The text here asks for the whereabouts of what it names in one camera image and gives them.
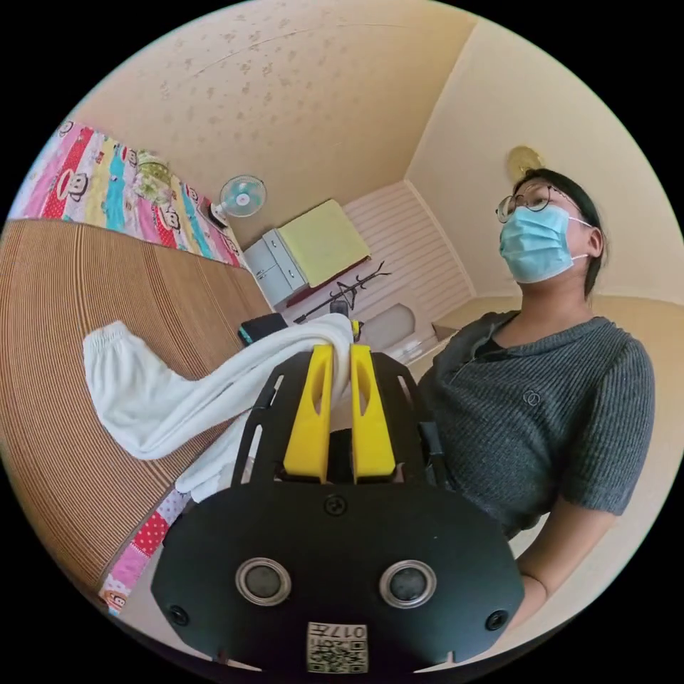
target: black hair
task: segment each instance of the black hair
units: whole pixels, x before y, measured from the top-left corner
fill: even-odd
[[[521,180],[519,180],[514,188],[513,195],[515,195],[524,183],[531,180],[545,180],[549,185],[553,185],[557,190],[560,190],[564,195],[567,195],[578,207],[581,217],[590,226],[598,228],[603,236],[603,250],[598,256],[593,256],[589,259],[586,268],[586,276],[584,277],[584,298],[587,299],[594,289],[596,284],[596,277],[601,270],[601,262],[603,255],[606,253],[608,247],[606,243],[606,233],[601,226],[601,218],[596,205],[591,201],[584,188],[577,185],[573,180],[562,173],[551,171],[551,169],[528,169]]]

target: face mask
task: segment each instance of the face mask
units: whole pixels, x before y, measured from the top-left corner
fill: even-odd
[[[565,209],[552,204],[540,212],[527,207],[515,209],[502,228],[499,253],[517,282],[548,280],[571,269],[575,259],[588,256],[570,256],[566,234],[571,218]]]

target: bed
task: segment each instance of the bed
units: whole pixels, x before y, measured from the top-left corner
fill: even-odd
[[[220,229],[209,200],[170,170],[168,202],[136,192],[138,156],[105,133],[67,120],[29,170],[9,219],[89,224],[246,269],[233,231]]]
[[[242,322],[271,311],[246,269],[151,242],[40,218],[7,222],[0,248],[2,461],[45,548],[112,613],[185,506],[176,478],[226,424],[165,458],[132,458],[95,414],[83,337],[121,320],[194,379],[242,348]]]

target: bamboo mat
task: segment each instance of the bamboo mat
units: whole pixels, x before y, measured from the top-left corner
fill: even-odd
[[[107,565],[176,477],[220,434],[138,461],[100,425],[83,337],[123,321],[171,369],[207,375],[242,348],[243,321],[270,313],[243,269],[100,228],[8,222],[0,243],[0,451],[52,557],[97,591]]]

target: white cabinet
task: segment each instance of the white cabinet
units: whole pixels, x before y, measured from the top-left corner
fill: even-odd
[[[288,299],[309,285],[277,230],[269,230],[246,249],[244,259],[276,311],[284,309]]]

